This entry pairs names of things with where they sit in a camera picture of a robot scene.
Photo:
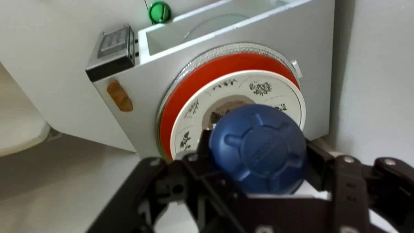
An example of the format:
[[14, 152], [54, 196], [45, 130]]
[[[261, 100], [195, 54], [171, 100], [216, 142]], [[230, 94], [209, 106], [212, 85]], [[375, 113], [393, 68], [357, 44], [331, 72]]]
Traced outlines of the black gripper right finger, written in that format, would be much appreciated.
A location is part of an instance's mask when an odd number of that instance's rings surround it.
[[331, 230], [378, 233], [368, 210], [381, 216], [400, 233], [414, 233], [414, 168], [406, 161], [380, 156], [363, 164], [356, 156], [334, 154], [306, 142], [306, 181], [331, 192]]

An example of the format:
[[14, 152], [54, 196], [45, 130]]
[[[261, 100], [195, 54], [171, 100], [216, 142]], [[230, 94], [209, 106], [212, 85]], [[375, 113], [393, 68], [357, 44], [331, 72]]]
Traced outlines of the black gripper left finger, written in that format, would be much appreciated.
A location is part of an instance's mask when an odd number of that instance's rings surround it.
[[142, 159], [111, 196], [86, 233], [155, 233], [173, 201], [183, 203], [199, 233], [249, 233], [239, 209], [246, 195], [217, 168], [204, 129], [195, 151], [167, 163]]

